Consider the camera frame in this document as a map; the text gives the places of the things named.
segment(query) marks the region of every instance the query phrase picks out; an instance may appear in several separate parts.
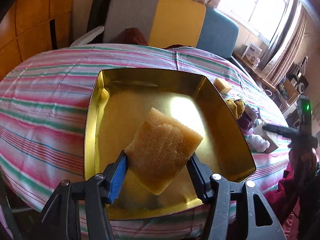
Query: small sponge block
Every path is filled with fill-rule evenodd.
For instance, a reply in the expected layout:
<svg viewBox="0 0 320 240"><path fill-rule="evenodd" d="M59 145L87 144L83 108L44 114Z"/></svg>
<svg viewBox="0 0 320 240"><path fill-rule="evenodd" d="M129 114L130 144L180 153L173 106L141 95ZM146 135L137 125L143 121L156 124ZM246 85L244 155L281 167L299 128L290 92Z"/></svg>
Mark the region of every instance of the small sponge block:
<svg viewBox="0 0 320 240"><path fill-rule="evenodd" d="M213 85L221 94L227 94L232 89L231 84L223 78L216 78L213 81Z"/></svg>
<svg viewBox="0 0 320 240"><path fill-rule="evenodd" d="M161 194L186 165L202 136L176 119L151 108L124 152L137 181Z"/></svg>

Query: golden baking pan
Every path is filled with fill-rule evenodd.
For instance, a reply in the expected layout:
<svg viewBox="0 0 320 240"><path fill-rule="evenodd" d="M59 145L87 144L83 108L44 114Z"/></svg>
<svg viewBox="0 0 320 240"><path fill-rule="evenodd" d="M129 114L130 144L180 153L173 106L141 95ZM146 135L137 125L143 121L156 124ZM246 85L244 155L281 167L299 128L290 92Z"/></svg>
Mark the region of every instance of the golden baking pan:
<svg viewBox="0 0 320 240"><path fill-rule="evenodd" d="M236 120L205 76L118 68L101 70L92 91L84 139L86 180L117 159L152 107L204 137L196 154L214 173L241 182L255 172ZM108 207L108 216L111 220L150 218L201 204L186 167L159 196L143 188L128 170L119 198Z"/></svg>

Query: blue gripper pad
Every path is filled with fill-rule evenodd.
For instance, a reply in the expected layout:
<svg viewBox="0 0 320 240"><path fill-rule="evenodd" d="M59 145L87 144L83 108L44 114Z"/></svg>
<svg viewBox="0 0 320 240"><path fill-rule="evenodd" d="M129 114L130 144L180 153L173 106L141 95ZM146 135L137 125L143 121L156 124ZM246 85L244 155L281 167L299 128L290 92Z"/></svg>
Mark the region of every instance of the blue gripper pad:
<svg viewBox="0 0 320 240"><path fill-rule="evenodd" d="M108 193L108 200L110 204L118 198L127 170L127 156L125 155L124 150L122 150L115 164L113 164L107 178L107 180L110 179L110 188Z"/></svg>

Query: window frame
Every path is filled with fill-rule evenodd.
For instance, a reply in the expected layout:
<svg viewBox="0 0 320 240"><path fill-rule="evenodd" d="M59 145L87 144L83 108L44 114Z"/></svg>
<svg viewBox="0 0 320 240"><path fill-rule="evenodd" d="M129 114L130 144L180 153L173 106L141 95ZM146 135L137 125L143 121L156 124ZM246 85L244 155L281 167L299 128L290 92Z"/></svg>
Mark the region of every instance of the window frame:
<svg viewBox="0 0 320 240"><path fill-rule="evenodd" d="M264 37L259 31L257 31L257 30L250 24L250 20L251 20L251 18L252 18L252 15L253 15L254 12L255 12L255 9L256 9L256 7L257 7L258 1L259 1L259 0L256 0L256 1L255 1L255 5L254 5L254 7L253 7L252 13L251 13L248 21L242 19L240 16L236 15L235 13L233 13L232 10L231 10L231 11L225 11L225 10L223 10L223 9L221 9L221 8L216 8L216 10L218 10L219 12L221 12L221 13L223 13L223 14L226 14L227 16L229 16L229 17L231 17L231 18L233 18L233 19L236 20L237 22L240 22L246 29L248 29L251 33L253 33L255 36L257 36L257 37L258 37L261 41L263 41L263 43L265 43L267 46L269 46L269 45L270 45L270 42L272 41L272 39L273 39L273 37L274 37L274 35L276 34L276 31L275 31L275 33L273 34L272 38L271 38L270 41L269 41L266 37ZM280 22L281 22L281 20L282 20L282 18L283 18L283 16L284 16L284 14L285 14L285 12L286 12L286 10L287 10L287 8L288 8L288 5L289 5L289 0L286 0L286 1L283 0L283 1L285 2L285 7L284 7L284 11L283 11L282 17L281 17L281 19L280 19L280 21L279 21L279 23L278 23L277 28L279 27L279 24L280 24Z"/></svg>

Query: metal screw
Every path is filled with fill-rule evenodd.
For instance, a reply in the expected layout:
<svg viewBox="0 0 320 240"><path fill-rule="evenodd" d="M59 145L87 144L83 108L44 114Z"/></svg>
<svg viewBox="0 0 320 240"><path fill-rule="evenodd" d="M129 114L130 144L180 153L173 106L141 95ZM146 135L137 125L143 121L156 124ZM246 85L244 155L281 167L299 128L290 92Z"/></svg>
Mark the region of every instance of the metal screw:
<svg viewBox="0 0 320 240"><path fill-rule="evenodd" d="M218 173L212 174L211 177L212 177L214 180L220 180L220 179L221 179L221 175L218 174Z"/></svg>
<svg viewBox="0 0 320 240"><path fill-rule="evenodd" d="M60 185L64 187L64 186L68 186L69 183L70 183L70 180L64 179L63 181L60 182Z"/></svg>
<svg viewBox="0 0 320 240"><path fill-rule="evenodd" d="M255 182L252 181L252 180L247 180L246 184L247 184L248 187L254 187L256 185Z"/></svg>
<svg viewBox="0 0 320 240"><path fill-rule="evenodd" d="M95 178L95 179L98 179L98 180L103 179L103 177L104 177L104 175L103 175L102 173L97 173L97 174L94 176L94 178Z"/></svg>

